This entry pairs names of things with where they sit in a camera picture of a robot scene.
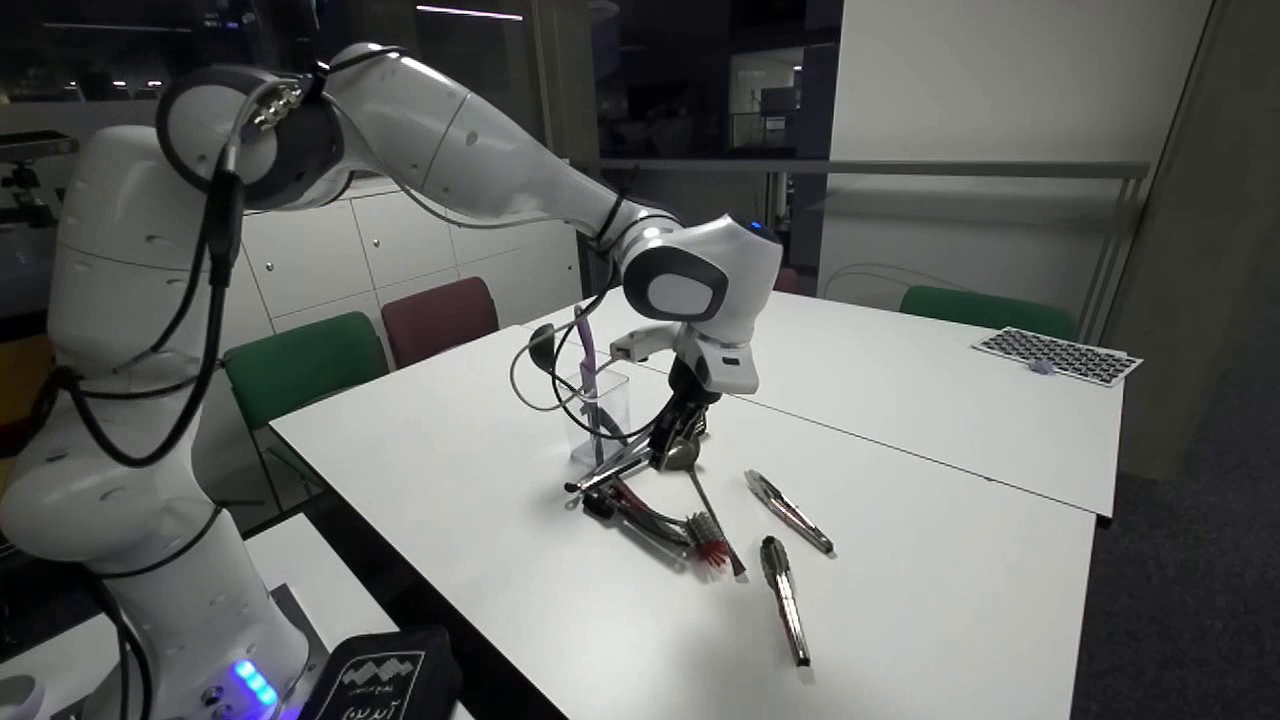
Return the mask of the robot base table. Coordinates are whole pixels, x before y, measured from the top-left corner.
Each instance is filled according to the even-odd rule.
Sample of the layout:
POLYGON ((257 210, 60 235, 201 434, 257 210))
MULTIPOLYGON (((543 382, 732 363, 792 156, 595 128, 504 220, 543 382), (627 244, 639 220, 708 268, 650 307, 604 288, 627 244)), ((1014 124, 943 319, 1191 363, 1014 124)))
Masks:
POLYGON ((296 720, 349 637, 397 627, 308 520, 242 540, 213 511, 163 556, 95 563, 139 690, 133 720, 296 720))

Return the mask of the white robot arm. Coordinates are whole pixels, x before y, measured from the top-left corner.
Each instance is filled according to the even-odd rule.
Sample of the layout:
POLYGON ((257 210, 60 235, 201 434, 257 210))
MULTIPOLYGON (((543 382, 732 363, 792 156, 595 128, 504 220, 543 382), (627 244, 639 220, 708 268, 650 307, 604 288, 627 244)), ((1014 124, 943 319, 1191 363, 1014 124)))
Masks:
POLYGON ((644 209, 389 44, 359 41, 303 70, 183 76, 148 124, 79 145, 52 252, 57 369, 3 487, 3 540, 91 570, 119 611, 139 678, 124 703, 139 720, 276 720, 303 694, 308 637, 201 487, 192 438, 245 220, 334 204, 366 173, 455 224, 585 233, 627 303, 670 331, 673 401, 653 454, 708 402, 762 388, 751 331, 782 246, 739 220, 644 209))

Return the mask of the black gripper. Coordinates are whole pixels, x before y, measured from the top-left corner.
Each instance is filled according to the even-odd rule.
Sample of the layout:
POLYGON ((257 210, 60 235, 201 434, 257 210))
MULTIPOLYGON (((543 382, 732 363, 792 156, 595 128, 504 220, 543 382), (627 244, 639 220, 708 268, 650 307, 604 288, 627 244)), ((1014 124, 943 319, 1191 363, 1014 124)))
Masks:
POLYGON ((653 438, 650 438, 650 463, 692 470, 712 434, 708 424, 702 424, 712 402, 715 402, 715 390, 703 382, 703 363, 673 361, 661 429, 653 429, 653 438))

